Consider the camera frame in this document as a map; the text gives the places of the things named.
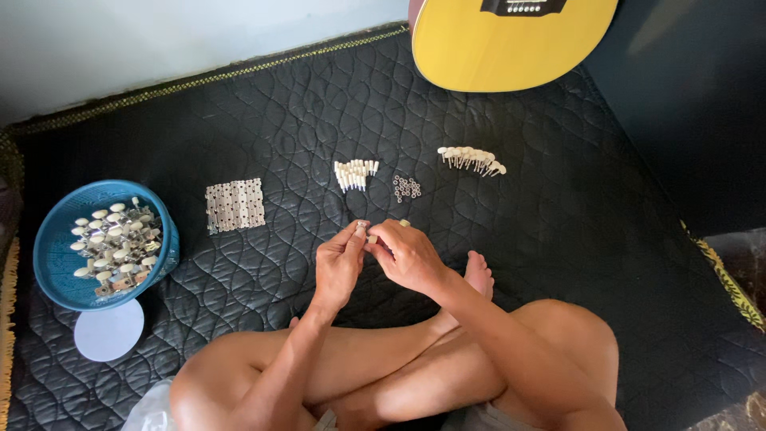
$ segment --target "yellow patterned border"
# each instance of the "yellow patterned border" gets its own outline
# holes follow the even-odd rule
[[[209,84],[211,82],[228,79],[230,77],[236,77],[242,74],[249,74],[255,71],[262,71],[263,69],[268,69],[269,67],[278,66],[280,64],[290,63],[291,61],[298,60],[300,58],[312,57],[313,55],[317,55],[317,54],[325,54],[327,52],[333,52],[333,51],[337,51],[341,49],[359,46],[362,44],[368,44],[373,41],[379,41],[381,39],[390,38],[391,36],[399,35],[400,33],[404,33],[406,31],[407,29],[404,26],[401,26],[401,28],[398,28],[397,30],[390,31],[388,33],[383,33],[381,35],[372,36],[370,38],[363,38],[357,41],[347,41],[341,44],[316,49],[314,51],[309,51],[302,54],[296,54],[289,57],[280,58],[278,60],[269,61],[267,63],[257,64],[250,67],[244,67],[242,69],[226,72],[223,74],[211,75],[209,77],[199,78],[193,81],[184,82],[182,84],[173,84],[173,85],[169,85],[163,88],[158,88],[155,90],[148,90],[139,94],[134,94],[132,96],[126,96],[118,100],[107,101],[99,106],[86,109],[86,110],[81,110],[79,112],[74,112],[72,114],[65,114],[61,116],[54,115],[54,117],[49,119],[42,119],[39,121],[32,120],[27,123],[11,125],[8,128],[10,132],[14,135],[28,135],[32,133],[43,132],[45,130],[57,129],[58,127],[70,126],[71,124],[79,123],[83,120],[87,120],[97,115],[105,114],[107,112],[112,112],[121,107],[128,107],[130,105],[134,105],[139,102],[143,102],[145,100],[153,99],[158,96],[165,96],[167,94],[175,93],[176,91],[186,90],[188,88],[193,88],[193,87],[199,87],[200,85],[203,85],[203,84]]]
[[[766,318],[764,318],[763,314],[761,314],[761,312],[758,310],[758,307],[753,304],[753,301],[751,301],[751,299],[745,294],[742,288],[739,287],[739,283],[737,283],[737,281],[732,278],[728,271],[726,271],[726,269],[723,267],[723,261],[715,252],[715,250],[713,250],[713,248],[708,245],[704,239],[698,239],[692,236],[692,234],[689,233],[689,230],[686,228],[686,223],[683,221],[681,221],[681,226],[683,227],[683,230],[686,231],[689,239],[697,244],[699,250],[708,259],[708,262],[710,262],[710,265],[713,267],[715,274],[718,275],[718,278],[721,281],[724,289],[726,289],[728,295],[732,297],[732,302],[734,302],[734,305],[739,308],[740,314],[745,316],[745,319],[747,319],[750,324],[760,329],[761,331],[766,332]]]
[[[18,238],[13,238],[0,286],[0,429],[8,425],[8,407],[11,404],[11,367],[13,366],[13,344],[16,336],[11,331],[11,314],[16,302],[16,269],[18,268]]]

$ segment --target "white wall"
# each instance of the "white wall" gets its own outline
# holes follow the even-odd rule
[[[0,127],[407,17],[408,0],[6,0]]]

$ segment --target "plastic bag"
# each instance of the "plastic bag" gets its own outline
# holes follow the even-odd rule
[[[160,380],[136,404],[122,431],[177,431],[170,414],[170,383],[173,378]]]

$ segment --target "hand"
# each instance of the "hand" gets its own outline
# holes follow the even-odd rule
[[[393,252],[391,255],[380,244],[365,244],[365,250],[378,259],[394,283],[430,296],[454,272],[442,263],[428,237],[411,226],[389,219],[371,227],[369,233],[377,235]]]
[[[367,226],[354,220],[316,250],[316,291],[312,303],[337,313],[349,302],[356,278],[362,272]]]

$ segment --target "dark wall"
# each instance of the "dark wall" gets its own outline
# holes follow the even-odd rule
[[[693,233],[766,226],[765,0],[624,0],[585,65]]]

